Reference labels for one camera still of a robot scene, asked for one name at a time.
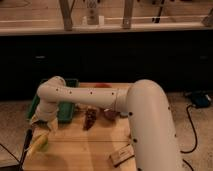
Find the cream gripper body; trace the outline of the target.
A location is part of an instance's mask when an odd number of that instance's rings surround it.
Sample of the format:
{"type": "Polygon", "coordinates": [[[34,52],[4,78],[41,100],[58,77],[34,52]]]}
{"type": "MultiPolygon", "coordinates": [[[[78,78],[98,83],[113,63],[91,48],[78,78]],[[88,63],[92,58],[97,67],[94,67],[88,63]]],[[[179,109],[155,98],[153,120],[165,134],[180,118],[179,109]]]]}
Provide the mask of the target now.
{"type": "Polygon", "coordinates": [[[58,130],[58,119],[52,119],[50,121],[43,121],[43,120],[39,120],[36,117],[32,117],[30,119],[30,124],[39,124],[39,125],[44,125],[46,126],[51,132],[56,133],[58,130]]]}

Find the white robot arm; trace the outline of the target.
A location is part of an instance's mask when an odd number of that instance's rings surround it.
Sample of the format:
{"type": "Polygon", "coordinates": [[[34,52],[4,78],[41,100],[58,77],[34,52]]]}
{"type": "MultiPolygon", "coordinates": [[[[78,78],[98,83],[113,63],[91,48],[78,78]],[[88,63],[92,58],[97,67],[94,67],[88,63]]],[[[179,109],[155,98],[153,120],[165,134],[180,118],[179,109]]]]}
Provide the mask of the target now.
{"type": "Polygon", "coordinates": [[[129,88],[68,87],[54,76],[37,88],[40,102],[30,119],[57,129],[61,102],[80,103],[128,115],[137,171],[184,171],[170,106],[164,90],[152,80],[129,88]]]}

